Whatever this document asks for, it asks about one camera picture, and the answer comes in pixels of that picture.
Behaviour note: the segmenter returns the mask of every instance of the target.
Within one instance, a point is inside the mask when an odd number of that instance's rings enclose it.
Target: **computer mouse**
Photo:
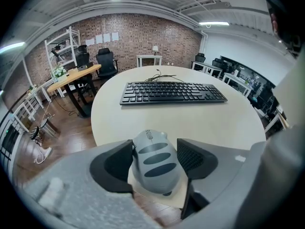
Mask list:
[[[177,185],[181,166],[165,132],[145,130],[133,139],[132,172],[146,190],[169,196]]]

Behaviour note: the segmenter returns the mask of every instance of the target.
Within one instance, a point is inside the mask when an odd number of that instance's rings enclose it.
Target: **fluorescent light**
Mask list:
[[[228,22],[200,22],[201,25],[229,25]]]
[[[9,49],[12,49],[12,48],[17,48],[17,47],[21,47],[25,42],[19,42],[19,43],[15,43],[15,44],[12,44],[12,45],[8,45],[6,47],[3,47],[0,49],[0,53],[3,53]]]

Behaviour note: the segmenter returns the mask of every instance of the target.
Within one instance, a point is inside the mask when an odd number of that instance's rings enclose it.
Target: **ceiling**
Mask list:
[[[0,55],[0,82],[7,81],[10,72],[22,59],[21,50],[27,54],[60,27],[86,18],[85,15],[92,16],[95,10],[101,9],[103,13],[139,11],[205,32],[223,32],[226,28],[206,28],[198,22],[227,21],[233,25],[230,33],[232,28],[235,28],[236,34],[239,33],[239,28],[246,28],[250,36],[262,34],[275,39],[265,0],[29,0],[1,43],[3,46],[25,41],[26,48]]]

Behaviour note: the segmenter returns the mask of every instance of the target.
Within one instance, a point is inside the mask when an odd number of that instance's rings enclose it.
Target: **round table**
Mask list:
[[[158,73],[175,74],[184,82],[213,84],[227,99],[226,103],[152,104],[121,106],[127,82],[139,82]],[[159,81],[178,81],[162,78]],[[177,148],[177,138],[189,138],[213,145],[249,150],[265,141],[262,122],[247,98],[224,82],[202,72],[174,66],[145,66],[124,71],[108,80],[95,96],[91,124],[97,146],[135,138],[145,129],[166,132]],[[144,189],[129,170],[128,183],[148,199],[168,206],[184,205],[187,176],[183,172],[173,193],[165,197]]]

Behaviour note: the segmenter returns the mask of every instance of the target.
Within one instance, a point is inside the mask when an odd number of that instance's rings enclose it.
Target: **black keyboard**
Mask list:
[[[228,101],[211,84],[183,82],[128,82],[120,105],[220,103]]]

